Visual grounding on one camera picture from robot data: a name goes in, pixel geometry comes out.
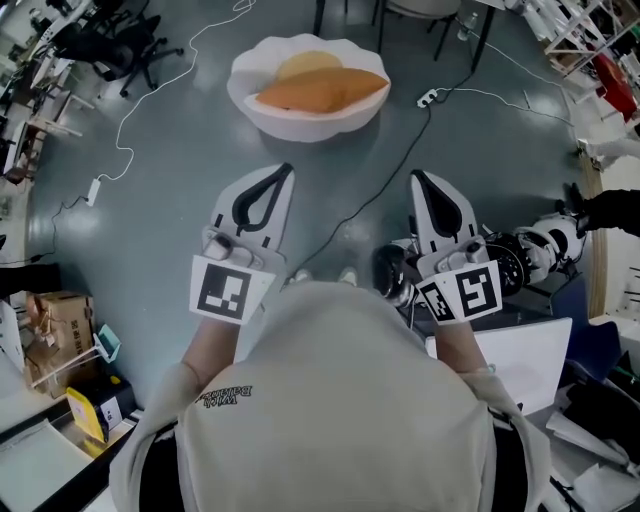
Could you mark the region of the yellow box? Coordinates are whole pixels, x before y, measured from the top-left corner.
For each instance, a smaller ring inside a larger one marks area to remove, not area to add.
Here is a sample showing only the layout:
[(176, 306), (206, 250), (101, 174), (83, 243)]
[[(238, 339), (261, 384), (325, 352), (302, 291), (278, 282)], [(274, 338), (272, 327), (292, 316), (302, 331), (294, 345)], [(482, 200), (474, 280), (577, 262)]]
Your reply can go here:
[(75, 424), (89, 437), (106, 444), (109, 425), (100, 406), (95, 406), (78, 390), (68, 387), (66, 398)]

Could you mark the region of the person's left forearm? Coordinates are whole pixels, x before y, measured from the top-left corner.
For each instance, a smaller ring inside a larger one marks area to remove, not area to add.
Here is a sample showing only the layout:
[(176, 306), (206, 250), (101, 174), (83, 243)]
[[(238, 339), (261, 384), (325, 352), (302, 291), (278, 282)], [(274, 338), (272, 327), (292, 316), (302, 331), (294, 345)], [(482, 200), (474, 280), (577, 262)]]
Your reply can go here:
[(244, 361), (260, 332), (258, 322), (240, 326), (203, 317), (181, 363), (193, 372), (202, 390), (226, 368)]

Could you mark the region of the dark blue chair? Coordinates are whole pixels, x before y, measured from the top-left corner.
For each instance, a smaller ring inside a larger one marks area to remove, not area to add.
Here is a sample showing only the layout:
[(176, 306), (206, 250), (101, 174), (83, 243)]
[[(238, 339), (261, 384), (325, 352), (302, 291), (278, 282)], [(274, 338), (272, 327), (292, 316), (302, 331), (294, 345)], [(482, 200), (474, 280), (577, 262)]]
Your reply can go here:
[(603, 380), (622, 356), (620, 336), (613, 321), (590, 325), (586, 330), (587, 369), (598, 380)]

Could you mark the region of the person's right forearm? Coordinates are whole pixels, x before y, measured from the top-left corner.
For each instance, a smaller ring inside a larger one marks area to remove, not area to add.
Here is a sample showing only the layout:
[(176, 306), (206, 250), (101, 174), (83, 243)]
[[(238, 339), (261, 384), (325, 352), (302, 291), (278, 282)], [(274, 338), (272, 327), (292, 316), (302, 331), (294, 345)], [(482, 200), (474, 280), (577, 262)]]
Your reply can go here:
[(435, 330), (437, 359), (458, 374), (492, 373), (469, 322), (441, 325)]

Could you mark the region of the white round device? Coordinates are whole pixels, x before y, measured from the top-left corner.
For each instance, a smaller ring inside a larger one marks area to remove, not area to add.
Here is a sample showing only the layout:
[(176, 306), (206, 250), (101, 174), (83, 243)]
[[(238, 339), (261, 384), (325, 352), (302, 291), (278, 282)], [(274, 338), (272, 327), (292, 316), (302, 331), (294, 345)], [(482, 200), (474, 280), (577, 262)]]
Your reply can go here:
[(573, 216), (555, 213), (538, 219), (530, 227), (517, 227), (513, 235), (526, 254), (527, 284), (544, 281), (551, 273), (565, 270), (582, 256), (585, 238), (578, 237)]

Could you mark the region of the white wooden rack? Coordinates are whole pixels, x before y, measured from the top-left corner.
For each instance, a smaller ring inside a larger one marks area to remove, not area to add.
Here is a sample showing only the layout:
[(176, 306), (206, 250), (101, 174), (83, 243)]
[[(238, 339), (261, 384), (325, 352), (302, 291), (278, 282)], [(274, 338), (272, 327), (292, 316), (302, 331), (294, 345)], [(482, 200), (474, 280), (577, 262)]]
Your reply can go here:
[(544, 53), (564, 78), (598, 55), (614, 55), (615, 45), (640, 30), (640, 0), (544, 0), (541, 7), (553, 32)]

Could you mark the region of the person's beige shirt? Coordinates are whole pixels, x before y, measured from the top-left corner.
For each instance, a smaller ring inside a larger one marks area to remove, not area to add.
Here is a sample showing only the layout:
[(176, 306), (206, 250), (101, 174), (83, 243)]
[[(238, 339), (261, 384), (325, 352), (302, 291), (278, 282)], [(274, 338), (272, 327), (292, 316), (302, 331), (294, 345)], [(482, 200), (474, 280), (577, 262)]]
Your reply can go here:
[(206, 388), (168, 370), (109, 487), (117, 512), (537, 512), (550, 473), (494, 372), (458, 374), (384, 299), (310, 280)]

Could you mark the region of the orange cushion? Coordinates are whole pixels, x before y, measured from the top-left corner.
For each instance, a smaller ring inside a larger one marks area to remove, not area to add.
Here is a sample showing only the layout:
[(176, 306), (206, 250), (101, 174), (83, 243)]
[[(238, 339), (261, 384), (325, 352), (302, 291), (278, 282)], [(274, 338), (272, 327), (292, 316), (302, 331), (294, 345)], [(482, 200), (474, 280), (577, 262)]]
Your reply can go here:
[(323, 68), (279, 80), (260, 92), (256, 101), (275, 108), (330, 114), (355, 104), (389, 82), (370, 71)]

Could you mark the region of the brown cardboard box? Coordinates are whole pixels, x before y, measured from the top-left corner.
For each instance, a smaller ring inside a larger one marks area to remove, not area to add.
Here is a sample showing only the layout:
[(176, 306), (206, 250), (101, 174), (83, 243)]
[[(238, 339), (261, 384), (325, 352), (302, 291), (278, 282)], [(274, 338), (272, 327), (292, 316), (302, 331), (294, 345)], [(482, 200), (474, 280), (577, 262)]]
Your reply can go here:
[(27, 296), (28, 332), (23, 344), (28, 386), (53, 399), (97, 375), (93, 349), (93, 298), (69, 291)]

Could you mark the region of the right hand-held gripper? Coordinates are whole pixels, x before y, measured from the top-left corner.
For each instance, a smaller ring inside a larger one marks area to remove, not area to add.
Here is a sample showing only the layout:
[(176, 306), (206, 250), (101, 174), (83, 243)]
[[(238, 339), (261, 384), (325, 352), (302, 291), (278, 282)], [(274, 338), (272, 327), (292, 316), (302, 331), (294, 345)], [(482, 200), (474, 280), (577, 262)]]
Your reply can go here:
[[(471, 203), (448, 181), (425, 171), (411, 173), (410, 190), (420, 250), (428, 255), (418, 261), (422, 280), (416, 288), (434, 321), (459, 324), (500, 311), (498, 265), (489, 259), (485, 240), (475, 236)], [(444, 254), (436, 253), (439, 243), (460, 244)]]

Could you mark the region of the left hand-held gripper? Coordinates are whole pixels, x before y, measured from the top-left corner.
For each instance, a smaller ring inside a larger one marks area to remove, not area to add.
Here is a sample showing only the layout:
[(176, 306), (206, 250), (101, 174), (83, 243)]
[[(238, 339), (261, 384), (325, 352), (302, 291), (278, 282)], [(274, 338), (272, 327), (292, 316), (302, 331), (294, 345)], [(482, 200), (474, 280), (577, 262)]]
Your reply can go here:
[(293, 167), (280, 163), (251, 171), (221, 192), (213, 227), (203, 231), (203, 251), (192, 260), (191, 312), (245, 325), (279, 290), (286, 262), (274, 250), (284, 235), (294, 185)]

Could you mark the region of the white flat board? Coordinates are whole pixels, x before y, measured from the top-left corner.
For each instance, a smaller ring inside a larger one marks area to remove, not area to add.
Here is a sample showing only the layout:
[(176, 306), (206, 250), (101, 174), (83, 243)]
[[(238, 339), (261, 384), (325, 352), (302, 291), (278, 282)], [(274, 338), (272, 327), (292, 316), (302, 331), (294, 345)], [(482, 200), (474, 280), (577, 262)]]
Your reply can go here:
[(486, 362), (524, 415), (553, 404), (571, 327), (570, 318), (561, 318), (475, 334)]

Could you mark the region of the black office chair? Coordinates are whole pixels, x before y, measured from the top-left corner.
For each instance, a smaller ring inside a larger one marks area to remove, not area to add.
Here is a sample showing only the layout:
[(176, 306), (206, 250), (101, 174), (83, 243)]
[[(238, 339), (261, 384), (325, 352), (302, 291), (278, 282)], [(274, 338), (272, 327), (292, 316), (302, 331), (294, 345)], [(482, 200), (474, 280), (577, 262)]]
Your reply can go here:
[(162, 49), (168, 39), (155, 36), (160, 21), (159, 15), (142, 16), (114, 36), (73, 22), (54, 36), (52, 44), (58, 58), (88, 63), (106, 82), (124, 79), (119, 94), (126, 98), (128, 87), (138, 76), (144, 78), (150, 91), (157, 90), (159, 85), (151, 78), (150, 66), (171, 55), (184, 55), (183, 48)]

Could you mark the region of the round yellow cushion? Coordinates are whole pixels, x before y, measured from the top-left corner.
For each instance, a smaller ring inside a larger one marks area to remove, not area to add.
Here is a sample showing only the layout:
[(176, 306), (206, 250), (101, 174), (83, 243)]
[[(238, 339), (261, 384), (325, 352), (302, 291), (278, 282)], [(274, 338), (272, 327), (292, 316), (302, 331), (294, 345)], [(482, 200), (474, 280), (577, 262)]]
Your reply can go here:
[(282, 81), (308, 72), (342, 67), (342, 61), (335, 55), (326, 51), (311, 50), (283, 61), (275, 73), (275, 79)]

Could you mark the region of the white shell-shaped chair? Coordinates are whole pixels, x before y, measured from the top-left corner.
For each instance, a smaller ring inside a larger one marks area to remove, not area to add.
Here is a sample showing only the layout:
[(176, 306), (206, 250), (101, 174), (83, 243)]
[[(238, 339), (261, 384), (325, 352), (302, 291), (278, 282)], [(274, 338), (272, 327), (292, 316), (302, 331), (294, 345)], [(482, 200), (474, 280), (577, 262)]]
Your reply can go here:
[(334, 55), (348, 68), (372, 72), (387, 80), (381, 57), (347, 39), (324, 40), (311, 34), (293, 37), (270, 36), (240, 54), (232, 63), (227, 91), (235, 106), (262, 132), (291, 142), (314, 143), (340, 133), (356, 131), (379, 112), (390, 85), (345, 109), (329, 114), (288, 111), (256, 100), (259, 92), (276, 79), (276, 72), (287, 59), (306, 51)]

